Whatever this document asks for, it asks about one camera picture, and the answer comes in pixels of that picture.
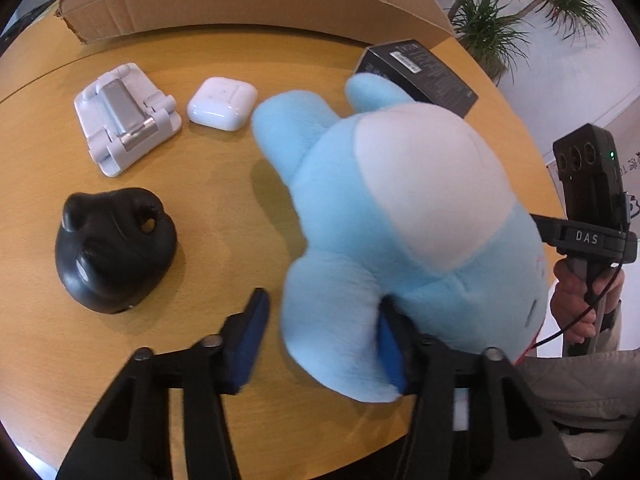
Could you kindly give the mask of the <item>person's right hand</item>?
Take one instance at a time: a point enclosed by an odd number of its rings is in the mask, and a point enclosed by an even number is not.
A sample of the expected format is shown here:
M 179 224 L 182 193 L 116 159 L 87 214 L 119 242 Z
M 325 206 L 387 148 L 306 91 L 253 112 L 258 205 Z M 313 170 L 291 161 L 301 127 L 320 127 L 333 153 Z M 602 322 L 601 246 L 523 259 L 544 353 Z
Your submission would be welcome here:
M 569 344 L 582 344 L 586 339 L 597 335 L 596 326 L 594 326 L 597 315 L 590 311 L 573 327 L 568 328 L 568 326 L 588 308 L 585 302 L 588 285 L 570 270 L 566 260 L 559 261 L 554 266 L 553 272 L 558 282 L 550 301 L 551 313 L 559 328 L 564 330 L 565 341 Z M 615 320 L 620 310 L 620 295 L 624 283 L 625 273 L 620 270 L 606 294 L 603 318 Z

